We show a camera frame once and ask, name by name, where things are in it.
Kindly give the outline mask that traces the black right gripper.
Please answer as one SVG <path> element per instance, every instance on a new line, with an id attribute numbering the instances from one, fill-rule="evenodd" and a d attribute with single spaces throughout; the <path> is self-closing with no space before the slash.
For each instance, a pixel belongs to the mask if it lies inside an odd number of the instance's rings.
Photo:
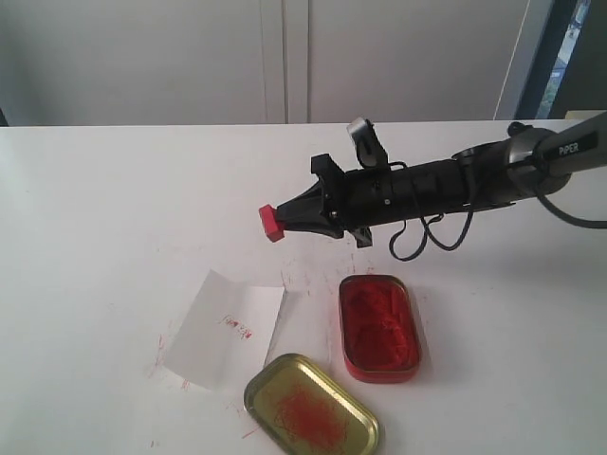
<path id="1" fill-rule="evenodd" d="M 385 167 L 345 172 L 324 154 L 311 159 L 311 172 L 317 182 L 276 209 L 284 231 L 333 239 L 348 232 L 358 248 L 365 248 L 373 245 L 372 227 L 417 216 L 403 171 Z"/>

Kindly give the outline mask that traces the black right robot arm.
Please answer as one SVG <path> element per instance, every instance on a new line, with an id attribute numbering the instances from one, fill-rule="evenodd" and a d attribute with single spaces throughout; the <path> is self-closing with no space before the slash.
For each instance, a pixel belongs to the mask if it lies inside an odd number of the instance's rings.
<path id="1" fill-rule="evenodd" d="M 342 170 L 330 155 L 311 159 L 318 181 L 277 208 L 266 205 L 259 215 L 267 238 L 277 242 L 288 231 L 311 232 L 340 239 L 350 233 L 359 248 L 373 243 L 374 226 L 417 219 L 420 244 L 433 242 L 444 251 L 430 226 L 447 214 L 464 213 L 469 231 L 474 213 L 509 207 L 536 198 L 553 215 L 578 228 L 604 229 L 605 222 L 575 217 L 548 200 L 573 173 L 606 164 L 606 116 L 599 114 L 562 132 L 512 122 L 508 137 L 465 149 L 453 157 L 409 167 L 390 161 L 373 123 L 358 118 L 347 128 L 359 169 Z"/>

